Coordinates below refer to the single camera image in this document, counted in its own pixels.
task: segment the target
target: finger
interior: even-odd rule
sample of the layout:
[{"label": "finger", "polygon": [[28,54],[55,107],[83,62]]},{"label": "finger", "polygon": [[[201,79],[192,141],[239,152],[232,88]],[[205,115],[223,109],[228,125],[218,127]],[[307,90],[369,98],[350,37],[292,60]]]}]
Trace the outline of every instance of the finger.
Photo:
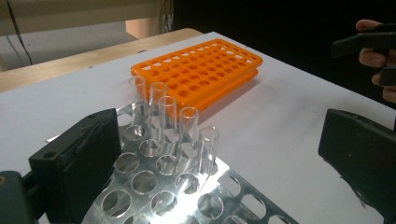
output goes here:
[{"label": "finger", "polygon": [[373,84],[375,84],[376,86],[379,86],[379,78],[381,77],[381,74],[380,73],[377,73],[377,74],[375,74],[373,77],[372,77],[372,82],[373,82]]},{"label": "finger", "polygon": [[359,54],[359,62],[367,66],[383,67],[387,58],[380,53],[373,52],[372,49],[362,49]]},{"label": "finger", "polygon": [[379,24],[381,24],[379,21],[360,20],[356,22],[356,29],[362,31],[365,28],[375,28]]},{"label": "finger", "polygon": [[387,65],[396,64],[396,50],[391,49],[388,54]]},{"label": "finger", "polygon": [[396,90],[385,87],[382,91],[382,97],[384,98],[384,100],[396,104]]}]

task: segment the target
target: metal plate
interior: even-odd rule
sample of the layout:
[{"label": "metal plate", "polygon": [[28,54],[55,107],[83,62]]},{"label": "metal plate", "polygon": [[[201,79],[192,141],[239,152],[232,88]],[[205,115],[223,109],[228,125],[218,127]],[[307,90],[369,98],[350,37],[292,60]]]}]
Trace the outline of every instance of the metal plate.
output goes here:
[{"label": "metal plate", "polygon": [[127,105],[118,118],[122,154],[83,223],[297,223],[219,158],[210,174],[199,171],[196,149],[158,140],[147,113]]}]

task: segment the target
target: black wall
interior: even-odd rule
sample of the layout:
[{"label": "black wall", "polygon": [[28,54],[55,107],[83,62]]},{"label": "black wall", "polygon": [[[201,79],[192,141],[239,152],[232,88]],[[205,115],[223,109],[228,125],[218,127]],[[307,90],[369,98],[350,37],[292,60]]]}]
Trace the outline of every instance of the black wall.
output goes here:
[{"label": "black wall", "polygon": [[396,108],[382,99],[359,53],[331,59],[332,42],[355,35],[356,21],[396,22],[396,1],[174,0],[174,30],[217,32],[315,76]]}]

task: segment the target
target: cable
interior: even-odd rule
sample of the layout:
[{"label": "cable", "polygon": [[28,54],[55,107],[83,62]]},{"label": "cable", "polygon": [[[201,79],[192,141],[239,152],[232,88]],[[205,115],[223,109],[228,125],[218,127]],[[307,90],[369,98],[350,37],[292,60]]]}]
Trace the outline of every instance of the cable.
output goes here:
[{"label": "cable", "polygon": [[32,65],[33,64],[32,58],[30,57],[29,52],[27,51],[26,47],[23,44],[23,40],[22,40],[21,34],[20,34],[20,29],[18,29],[17,21],[15,20],[14,13],[12,12],[11,4],[9,3],[8,0],[7,0],[7,6],[8,6],[9,15],[11,16],[11,19],[12,19],[12,23],[14,24],[15,32],[17,33],[17,37],[20,40],[21,45],[22,45],[24,51],[26,52],[27,57],[29,58],[30,65]]},{"label": "cable", "polygon": [[18,51],[15,49],[14,45],[12,44],[11,40],[9,39],[8,33],[7,33],[7,31],[6,31],[6,28],[4,27],[4,24],[3,24],[2,20],[0,20],[0,25],[1,25],[2,30],[4,31],[4,34],[6,35],[8,44],[12,47],[12,49],[13,49],[13,50],[15,51],[15,53],[17,54],[18,59],[20,60],[22,66],[25,66],[25,64],[24,64],[24,62],[23,62],[23,60],[22,60],[22,58],[21,58],[21,55],[18,53]]}]

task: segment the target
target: white table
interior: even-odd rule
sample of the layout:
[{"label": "white table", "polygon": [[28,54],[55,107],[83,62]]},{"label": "white table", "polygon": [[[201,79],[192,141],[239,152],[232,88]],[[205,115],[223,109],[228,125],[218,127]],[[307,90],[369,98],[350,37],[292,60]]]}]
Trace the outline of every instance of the white table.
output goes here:
[{"label": "white table", "polygon": [[[46,139],[91,113],[127,105],[132,65],[214,38],[246,48],[209,33],[0,93],[0,170],[25,175]],[[382,223],[318,155],[318,144],[328,108],[389,128],[396,111],[247,50],[263,58],[259,74],[200,116],[200,127],[220,129],[219,158],[300,223]]]}]

